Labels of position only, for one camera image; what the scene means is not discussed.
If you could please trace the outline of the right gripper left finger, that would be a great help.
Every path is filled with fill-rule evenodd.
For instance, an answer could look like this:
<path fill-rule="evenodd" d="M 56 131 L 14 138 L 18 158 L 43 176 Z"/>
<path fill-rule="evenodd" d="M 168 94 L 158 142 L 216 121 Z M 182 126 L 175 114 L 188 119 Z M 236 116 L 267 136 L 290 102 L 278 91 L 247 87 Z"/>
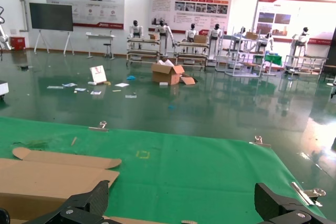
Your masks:
<path fill-rule="evenodd" d="M 55 211 L 27 223 L 108 223 L 103 218 L 108 198 L 109 182 L 102 180 L 92 191 L 72 195 Z"/>

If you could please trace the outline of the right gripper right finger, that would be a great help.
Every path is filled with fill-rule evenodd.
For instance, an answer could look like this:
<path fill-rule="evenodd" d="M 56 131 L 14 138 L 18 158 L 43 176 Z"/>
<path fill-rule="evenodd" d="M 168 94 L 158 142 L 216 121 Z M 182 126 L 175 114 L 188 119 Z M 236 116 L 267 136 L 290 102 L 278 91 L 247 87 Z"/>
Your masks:
<path fill-rule="evenodd" d="M 274 193 L 264 183 L 256 183 L 254 189 L 255 210 L 263 223 L 328 223 L 300 201 Z"/>

